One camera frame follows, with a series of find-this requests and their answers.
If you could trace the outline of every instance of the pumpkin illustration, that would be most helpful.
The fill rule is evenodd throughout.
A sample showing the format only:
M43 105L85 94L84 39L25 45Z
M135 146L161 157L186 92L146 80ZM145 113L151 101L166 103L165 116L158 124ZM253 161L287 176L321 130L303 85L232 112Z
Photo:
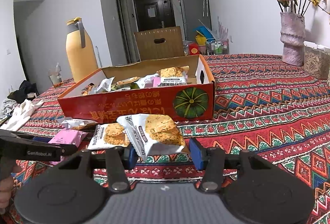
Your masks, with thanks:
M186 88L177 93L173 100L177 115L186 119L194 119L204 114L209 106L207 93L196 87Z

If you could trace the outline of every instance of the thermos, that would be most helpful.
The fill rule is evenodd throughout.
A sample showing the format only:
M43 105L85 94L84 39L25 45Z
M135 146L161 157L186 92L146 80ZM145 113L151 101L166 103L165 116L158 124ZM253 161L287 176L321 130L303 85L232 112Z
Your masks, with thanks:
M67 22L66 53L68 55L73 79L79 82L98 69L90 36L84 29L80 17Z

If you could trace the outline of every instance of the table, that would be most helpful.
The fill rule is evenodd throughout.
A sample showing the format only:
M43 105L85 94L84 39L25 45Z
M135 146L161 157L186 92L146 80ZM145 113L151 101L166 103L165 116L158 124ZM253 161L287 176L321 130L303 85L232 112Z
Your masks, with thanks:
M257 151L311 188L321 185L315 189L316 207L308 224L330 223L330 87L301 67L283 63L278 55L205 58L217 83L214 119L180 122L184 137L196 137L203 146L218 146L227 153ZM62 87L40 95L35 101L43 99L44 105L20 131L54 136L62 128L56 119L63 117L57 96L72 85L66 81ZM14 193L48 168L41 162L19 164L24 169L15 178ZM130 182L186 182L202 175L184 154L149 157L146 163L127 171ZM225 171L224 186L235 179L235 171ZM95 180L106 187L105 171L96 170ZM10 224L21 223L13 205L4 219Z

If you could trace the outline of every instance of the red box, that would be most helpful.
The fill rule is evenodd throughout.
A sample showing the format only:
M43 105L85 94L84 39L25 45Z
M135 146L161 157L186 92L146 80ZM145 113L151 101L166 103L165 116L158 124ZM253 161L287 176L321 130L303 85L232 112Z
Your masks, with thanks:
M144 77L174 66L189 66L188 85L135 89L83 96L88 84L105 78L114 82ZM122 115L165 114L174 121L210 120L215 102L215 80L201 55L146 60L126 66L98 69L58 97L66 117L95 120L100 124L115 122Z
M189 55L199 55L199 45L197 43L189 44Z

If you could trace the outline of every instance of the red package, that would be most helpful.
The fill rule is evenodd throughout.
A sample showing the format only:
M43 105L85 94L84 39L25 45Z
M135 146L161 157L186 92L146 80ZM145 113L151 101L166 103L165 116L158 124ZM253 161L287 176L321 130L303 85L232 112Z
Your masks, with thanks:
M189 55L199 55L199 46L197 43L189 44Z

